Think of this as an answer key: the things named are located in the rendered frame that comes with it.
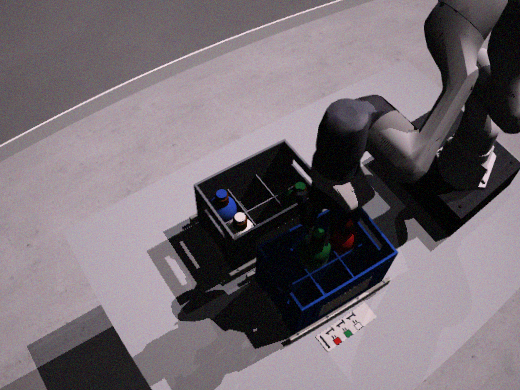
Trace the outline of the blue bottle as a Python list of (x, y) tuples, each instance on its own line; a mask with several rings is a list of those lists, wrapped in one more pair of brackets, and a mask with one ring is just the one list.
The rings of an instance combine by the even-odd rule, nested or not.
[(215, 193), (215, 198), (213, 197), (211, 199), (210, 204), (222, 218), (224, 223), (233, 219), (234, 215), (237, 213), (237, 206), (235, 201), (224, 189), (219, 189)]

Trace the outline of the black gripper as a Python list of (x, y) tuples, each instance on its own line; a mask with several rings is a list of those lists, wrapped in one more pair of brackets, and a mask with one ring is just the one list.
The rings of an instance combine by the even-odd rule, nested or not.
[[(309, 198), (314, 204), (309, 216), (307, 216), (307, 209), (306, 209), (307, 198)], [(342, 206), (340, 204), (338, 204), (330, 196), (328, 196), (327, 193), (323, 193), (321, 190), (319, 190), (317, 187), (315, 187), (313, 182), (311, 184), (311, 187), (308, 189), (308, 191), (303, 191), (302, 189), (297, 189), (295, 201), (297, 202), (297, 204), (299, 206), (300, 224), (307, 225), (307, 230), (306, 230), (306, 232), (308, 233), (307, 243), (309, 243), (309, 244), (311, 241), (311, 236), (312, 236), (315, 221), (316, 221), (321, 209), (330, 210), (330, 222), (328, 225), (325, 244), (324, 244), (324, 246), (327, 246), (327, 247), (328, 247), (330, 237), (332, 237), (334, 234), (334, 230), (338, 229), (339, 231), (343, 231), (343, 229), (346, 226), (347, 222), (349, 221), (351, 215), (357, 211), (356, 210), (351, 213), (348, 213), (344, 209), (341, 217), (339, 218), (339, 221), (336, 221), (336, 210)], [(306, 220), (305, 220), (305, 216), (306, 216)]]

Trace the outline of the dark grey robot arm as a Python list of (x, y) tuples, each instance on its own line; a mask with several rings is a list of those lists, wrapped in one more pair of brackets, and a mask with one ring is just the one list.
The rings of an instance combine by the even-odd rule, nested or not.
[[(414, 184), (436, 157), (444, 181), (484, 190), (500, 129), (520, 132), (519, 31), (520, 0), (438, 0), (424, 32), (443, 88), (423, 125), (379, 95), (331, 103), (318, 127), (314, 186), (348, 213), (361, 208), (375, 196), (359, 162), (368, 151), (394, 182)], [(464, 104), (454, 137), (439, 149)]]

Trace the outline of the white paper pick list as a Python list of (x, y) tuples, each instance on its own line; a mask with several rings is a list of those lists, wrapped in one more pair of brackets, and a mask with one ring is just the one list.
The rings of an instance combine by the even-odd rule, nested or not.
[(364, 302), (315, 337), (326, 351), (329, 352), (376, 317), (377, 316)]

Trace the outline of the black divided crate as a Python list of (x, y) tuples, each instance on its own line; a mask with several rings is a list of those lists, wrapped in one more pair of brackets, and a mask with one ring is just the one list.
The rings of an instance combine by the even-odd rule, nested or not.
[[(285, 209), (284, 196), (297, 182), (303, 182), (307, 191), (311, 183), (293, 160), (310, 177), (311, 167), (283, 139), (194, 184), (198, 223), (232, 270), (255, 259), (258, 245), (300, 224), (298, 204)], [(236, 203), (237, 213), (244, 213), (254, 227), (233, 235), (227, 227), (230, 220), (224, 223), (210, 204), (219, 189), (228, 193)]]

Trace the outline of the dark blue crate with dividers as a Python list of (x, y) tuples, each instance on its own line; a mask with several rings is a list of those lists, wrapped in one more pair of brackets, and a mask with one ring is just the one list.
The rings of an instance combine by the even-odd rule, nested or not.
[[(381, 249), (360, 224), (360, 218), (382, 244)], [(306, 224), (257, 246), (255, 280), (278, 308), (292, 335), (381, 282), (397, 256), (398, 251), (363, 208), (350, 219), (357, 233), (354, 248), (338, 256), (331, 246), (327, 264), (311, 273), (297, 257), (308, 234)]]

